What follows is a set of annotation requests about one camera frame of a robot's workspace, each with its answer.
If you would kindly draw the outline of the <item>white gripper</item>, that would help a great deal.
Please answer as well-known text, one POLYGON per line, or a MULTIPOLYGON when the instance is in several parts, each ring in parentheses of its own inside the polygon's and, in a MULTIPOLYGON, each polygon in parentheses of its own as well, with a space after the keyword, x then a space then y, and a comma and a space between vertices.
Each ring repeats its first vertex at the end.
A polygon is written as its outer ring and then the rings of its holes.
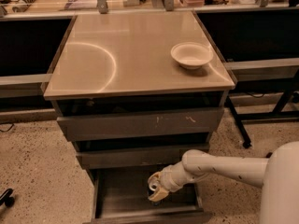
POLYGON ((176 192, 186 183, 186 172, 183 166, 181 164, 169 165, 161 172, 156 172, 149 177, 149 200, 159 202, 169 195, 169 191, 176 192))

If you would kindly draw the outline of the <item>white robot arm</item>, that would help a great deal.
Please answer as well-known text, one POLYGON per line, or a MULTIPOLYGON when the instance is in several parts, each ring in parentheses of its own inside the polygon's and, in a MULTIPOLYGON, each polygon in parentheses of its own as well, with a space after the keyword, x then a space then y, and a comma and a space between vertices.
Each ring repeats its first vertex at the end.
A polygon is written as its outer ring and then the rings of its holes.
POLYGON ((148 179, 149 200, 159 202, 208 174, 222 175, 262 190, 259 224, 299 224, 299 142, 287 143, 268 158, 213 156, 185 152, 181 161, 148 179))

